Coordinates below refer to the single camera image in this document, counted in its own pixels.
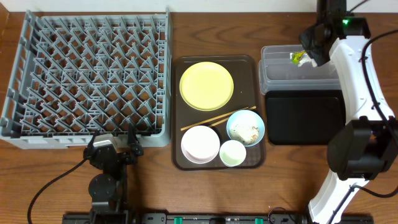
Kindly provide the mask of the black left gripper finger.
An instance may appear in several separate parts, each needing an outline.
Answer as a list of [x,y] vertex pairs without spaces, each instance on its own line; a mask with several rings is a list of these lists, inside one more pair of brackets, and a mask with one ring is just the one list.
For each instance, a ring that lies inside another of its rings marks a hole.
[[95,131],[95,133],[93,134],[93,137],[91,138],[90,142],[88,143],[87,147],[86,147],[86,151],[90,152],[93,149],[93,143],[95,141],[95,138],[97,137],[97,135],[99,135],[100,131],[97,130]]
[[129,129],[127,131],[127,145],[135,156],[144,155],[143,148],[136,136],[135,127],[132,124],[129,125]]

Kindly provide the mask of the white paper napkin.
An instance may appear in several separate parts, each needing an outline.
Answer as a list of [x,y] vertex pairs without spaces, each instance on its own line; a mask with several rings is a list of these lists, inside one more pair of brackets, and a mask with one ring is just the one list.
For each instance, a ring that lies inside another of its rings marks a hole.
[[302,65],[306,64],[306,63],[310,63],[312,65],[312,67],[317,67],[317,63],[314,59],[312,59],[308,53],[304,53],[299,62],[298,62],[298,66],[301,67]]

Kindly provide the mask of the green snack wrapper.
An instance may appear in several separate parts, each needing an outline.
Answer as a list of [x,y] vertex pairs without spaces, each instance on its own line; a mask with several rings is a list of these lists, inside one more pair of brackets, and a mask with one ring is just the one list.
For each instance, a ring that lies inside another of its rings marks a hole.
[[306,55],[306,51],[299,51],[299,52],[291,52],[290,53],[290,60],[292,63],[298,65],[303,57]]

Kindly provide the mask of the pale green cup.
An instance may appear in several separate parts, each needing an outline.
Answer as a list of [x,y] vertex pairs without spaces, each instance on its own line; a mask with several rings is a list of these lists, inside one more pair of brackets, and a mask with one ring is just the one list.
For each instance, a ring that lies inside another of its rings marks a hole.
[[243,163],[246,158],[246,148],[236,140],[224,142],[219,151],[220,159],[227,167],[235,167]]

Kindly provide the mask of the light blue bowl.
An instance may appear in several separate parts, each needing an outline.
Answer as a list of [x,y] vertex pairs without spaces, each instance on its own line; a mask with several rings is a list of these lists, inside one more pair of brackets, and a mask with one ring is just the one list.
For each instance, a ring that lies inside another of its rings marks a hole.
[[230,139],[241,142],[245,147],[260,143],[265,135],[265,124],[262,118],[253,111],[230,118],[226,123],[227,135]]

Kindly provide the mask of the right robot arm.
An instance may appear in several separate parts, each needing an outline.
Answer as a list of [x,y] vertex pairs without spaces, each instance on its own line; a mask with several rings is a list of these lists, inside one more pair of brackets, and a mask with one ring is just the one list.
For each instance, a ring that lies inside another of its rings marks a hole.
[[366,18],[347,10],[346,1],[318,1],[317,20],[300,34],[312,62],[332,63],[346,109],[346,124],[328,143],[330,170],[317,195],[308,203],[306,222],[339,223],[344,209],[365,186],[386,172],[397,157],[397,118],[382,93],[371,55],[372,37]]

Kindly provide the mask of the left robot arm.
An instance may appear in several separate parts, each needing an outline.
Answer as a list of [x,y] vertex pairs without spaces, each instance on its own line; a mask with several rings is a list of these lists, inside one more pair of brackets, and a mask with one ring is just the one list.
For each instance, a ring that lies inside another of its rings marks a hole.
[[129,150],[117,151],[116,138],[112,134],[95,132],[83,151],[83,158],[102,171],[90,181],[90,223],[134,223],[134,212],[127,205],[127,166],[137,163],[144,154],[136,137],[134,126],[127,132]]

